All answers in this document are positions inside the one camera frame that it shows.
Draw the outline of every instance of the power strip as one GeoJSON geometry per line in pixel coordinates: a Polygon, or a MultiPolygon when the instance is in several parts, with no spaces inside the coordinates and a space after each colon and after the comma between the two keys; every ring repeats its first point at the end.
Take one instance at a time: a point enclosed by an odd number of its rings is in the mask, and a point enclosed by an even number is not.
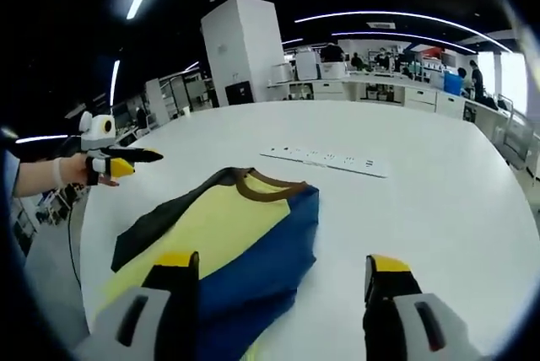
{"type": "Polygon", "coordinates": [[[268,148],[261,152],[261,156],[319,165],[330,169],[351,171],[380,178],[387,178],[389,175],[388,164],[381,159],[325,154],[316,150],[289,147],[268,148]]]}

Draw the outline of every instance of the drawer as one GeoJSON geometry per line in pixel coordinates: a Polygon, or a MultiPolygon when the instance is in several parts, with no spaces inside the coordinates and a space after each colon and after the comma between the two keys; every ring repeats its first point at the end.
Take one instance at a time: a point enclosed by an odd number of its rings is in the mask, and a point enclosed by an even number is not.
{"type": "Polygon", "coordinates": [[[345,93],[314,93],[315,100],[348,101],[345,93]]]}
{"type": "Polygon", "coordinates": [[[424,112],[434,112],[435,113],[435,105],[434,104],[427,104],[425,102],[418,102],[418,101],[405,101],[405,108],[411,108],[413,110],[422,110],[424,112]]]}
{"type": "Polygon", "coordinates": [[[412,100],[418,102],[426,102],[428,104],[435,104],[437,99],[437,93],[435,91],[428,91],[424,89],[411,89],[405,88],[405,100],[412,100]]]}
{"type": "Polygon", "coordinates": [[[465,100],[455,95],[439,93],[435,112],[450,118],[463,119],[463,110],[465,109],[465,100]]]}
{"type": "Polygon", "coordinates": [[[334,93],[345,94],[345,84],[342,82],[334,83],[313,83],[313,93],[334,93]]]}

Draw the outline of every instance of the ceiling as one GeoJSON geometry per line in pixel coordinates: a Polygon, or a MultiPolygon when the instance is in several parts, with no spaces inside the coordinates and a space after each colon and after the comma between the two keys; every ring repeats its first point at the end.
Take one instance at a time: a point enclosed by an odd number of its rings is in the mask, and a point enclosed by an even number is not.
{"type": "MultiPolygon", "coordinates": [[[[8,63],[9,110],[4,117],[20,136],[59,133],[66,126],[60,119],[78,102],[89,104],[96,95],[109,92],[115,60],[121,60],[117,100],[142,92],[145,81],[178,72],[195,61],[205,67],[200,20],[224,1],[143,0],[135,19],[127,21],[132,0],[11,0],[13,51],[8,63]]],[[[332,32],[370,30],[366,22],[373,18],[390,19],[399,32],[450,42],[471,36],[407,17],[357,15],[294,23],[350,10],[421,13],[484,33],[509,28],[496,0],[267,1],[276,5],[283,40],[304,38],[307,43],[331,40],[332,32]]],[[[516,47],[515,42],[509,45],[516,47]]]]}

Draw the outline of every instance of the human arm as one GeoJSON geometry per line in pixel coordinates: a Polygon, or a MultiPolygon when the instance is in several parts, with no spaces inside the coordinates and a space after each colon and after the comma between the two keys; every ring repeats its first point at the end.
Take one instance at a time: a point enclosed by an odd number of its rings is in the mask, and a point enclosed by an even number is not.
{"type": "MultiPolygon", "coordinates": [[[[88,180],[86,170],[86,155],[77,153],[71,157],[60,159],[60,178],[64,184],[83,184],[88,180]]],[[[100,177],[100,183],[108,186],[117,186],[118,183],[100,177]]],[[[54,161],[39,163],[21,163],[19,174],[13,189],[14,197],[31,197],[41,192],[53,190],[58,187],[54,177],[54,161]]]]}

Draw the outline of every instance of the black cable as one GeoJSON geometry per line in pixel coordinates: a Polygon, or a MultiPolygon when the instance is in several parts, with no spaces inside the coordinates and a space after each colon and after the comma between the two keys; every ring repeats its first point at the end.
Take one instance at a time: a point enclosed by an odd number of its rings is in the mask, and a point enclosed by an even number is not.
{"type": "Polygon", "coordinates": [[[73,267],[73,274],[77,279],[78,287],[81,288],[81,280],[78,279],[77,270],[75,269],[75,261],[73,259],[73,248],[71,246],[71,214],[73,213],[73,203],[69,208],[69,215],[67,216],[67,242],[69,245],[69,256],[71,258],[71,267],[73,267]]]}

